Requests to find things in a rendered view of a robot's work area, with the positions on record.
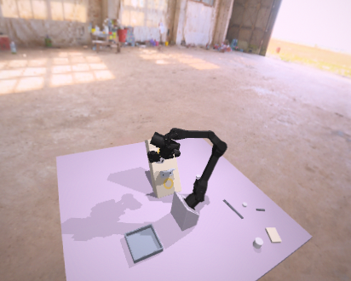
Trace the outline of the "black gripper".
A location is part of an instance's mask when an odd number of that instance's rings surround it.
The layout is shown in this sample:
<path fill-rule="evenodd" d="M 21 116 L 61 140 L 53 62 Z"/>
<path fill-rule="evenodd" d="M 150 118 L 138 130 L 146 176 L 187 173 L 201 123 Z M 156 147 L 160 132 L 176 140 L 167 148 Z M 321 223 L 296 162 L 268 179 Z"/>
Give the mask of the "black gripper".
<path fill-rule="evenodd" d="M 174 154 L 175 154 L 175 156 L 174 156 Z M 162 149 L 160 152 L 150 151 L 147 153 L 147 156 L 148 156 L 150 163 L 159 162 L 160 158 L 164 158 L 164 160 L 165 160 L 165 159 L 171 159 L 174 157 L 177 158 L 177 157 L 180 157 L 180 155 L 181 155 L 180 150 L 176 150 L 176 149 L 171 153 L 167 153 L 164 150 L 164 146 L 162 146 Z"/>

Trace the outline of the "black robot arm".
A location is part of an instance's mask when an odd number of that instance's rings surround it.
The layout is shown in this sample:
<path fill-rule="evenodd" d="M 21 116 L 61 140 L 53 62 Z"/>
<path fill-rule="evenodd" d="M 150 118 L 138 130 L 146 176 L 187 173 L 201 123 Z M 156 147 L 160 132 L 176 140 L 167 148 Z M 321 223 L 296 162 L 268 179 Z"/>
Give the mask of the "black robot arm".
<path fill-rule="evenodd" d="M 187 198 L 184 198 L 187 205 L 192 209 L 197 206 L 200 202 L 204 201 L 204 195 L 207 192 L 208 181 L 214 171 L 214 168 L 219 160 L 219 158 L 227 150 L 227 143 L 222 141 L 216 134 L 211 131 L 203 130 L 184 130 L 173 128 L 166 135 L 161 135 L 158 132 L 155 132 L 150 144 L 159 148 L 161 151 L 162 146 L 167 153 L 173 152 L 175 149 L 180 149 L 180 143 L 177 143 L 177 140 L 182 140 L 186 138 L 209 138 L 213 143 L 212 153 L 207 163 L 202 176 L 199 179 L 196 179 L 193 184 L 193 193 L 191 193 Z M 167 139 L 167 140 L 166 140 Z M 173 139 L 173 140 L 172 140 Z"/>

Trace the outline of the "beige service panel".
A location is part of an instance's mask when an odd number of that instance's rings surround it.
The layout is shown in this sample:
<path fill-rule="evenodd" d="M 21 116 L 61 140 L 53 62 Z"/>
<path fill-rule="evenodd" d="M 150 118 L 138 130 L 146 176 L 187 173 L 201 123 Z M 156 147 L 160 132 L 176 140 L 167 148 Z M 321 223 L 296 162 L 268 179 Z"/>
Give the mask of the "beige service panel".
<path fill-rule="evenodd" d="M 147 153 L 150 151 L 159 152 L 159 148 L 150 144 L 150 141 L 151 140 L 145 140 Z M 152 189 L 157 198 L 163 198 L 174 194 L 174 191 L 182 192 L 181 181 L 175 157 L 171 159 L 165 159 L 163 163 L 150 163 L 148 159 L 148 164 L 152 179 Z M 166 171 L 168 169 L 175 169 L 173 170 L 173 175 L 161 179 L 160 171 Z"/>

